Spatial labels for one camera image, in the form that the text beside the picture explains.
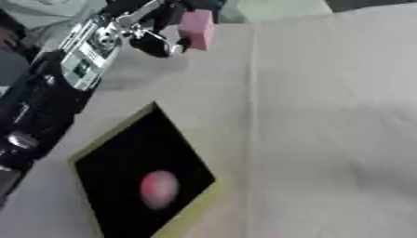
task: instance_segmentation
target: robotic hand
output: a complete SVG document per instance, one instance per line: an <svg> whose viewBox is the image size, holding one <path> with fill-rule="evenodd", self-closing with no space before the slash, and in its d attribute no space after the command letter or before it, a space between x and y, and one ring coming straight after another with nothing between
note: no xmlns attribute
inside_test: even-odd
<svg viewBox="0 0 417 238"><path fill-rule="evenodd" d="M160 31L186 0L119 0L76 25L55 51L39 56L0 99L0 204L36 161L60 141L115 60L123 38L143 52L167 58L191 45ZM153 22L147 29L143 24Z"/></svg>

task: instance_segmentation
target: pink cube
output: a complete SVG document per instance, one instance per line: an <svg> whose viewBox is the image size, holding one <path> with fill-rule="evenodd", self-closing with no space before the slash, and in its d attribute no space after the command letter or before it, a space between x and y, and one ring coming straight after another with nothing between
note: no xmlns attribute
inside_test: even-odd
<svg viewBox="0 0 417 238"><path fill-rule="evenodd" d="M190 37L191 48L208 50L214 36L211 11L198 9L184 12L178 31L180 37Z"/></svg>

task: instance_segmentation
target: pink ball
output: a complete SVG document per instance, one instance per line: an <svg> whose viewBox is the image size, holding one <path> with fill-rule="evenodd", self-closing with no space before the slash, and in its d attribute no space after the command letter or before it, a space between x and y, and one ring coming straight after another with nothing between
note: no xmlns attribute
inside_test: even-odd
<svg viewBox="0 0 417 238"><path fill-rule="evenodd" d="M166 208L178 194L177 178L168 171L155 171L141 181L141 198L153 210Z"/></svg>

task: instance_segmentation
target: white cloth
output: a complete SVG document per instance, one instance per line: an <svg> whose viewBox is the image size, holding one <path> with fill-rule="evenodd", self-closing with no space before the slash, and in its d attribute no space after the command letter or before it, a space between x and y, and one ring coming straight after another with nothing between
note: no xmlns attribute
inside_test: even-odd
<svg viewBox="0 0 417 238"><path fill-rule="evenodd" d="M221 25L176 59L126 47L0 237L94 237L65 160L152 100L224 187L185 237L415 237L416 22L416 5L381 7Z"/></svg>
<svg viewBox="0 0 417 238"><path fill-rule="evenodd" d="M72 20L87 0L2 0L0 7L28 29Z"/></svg>

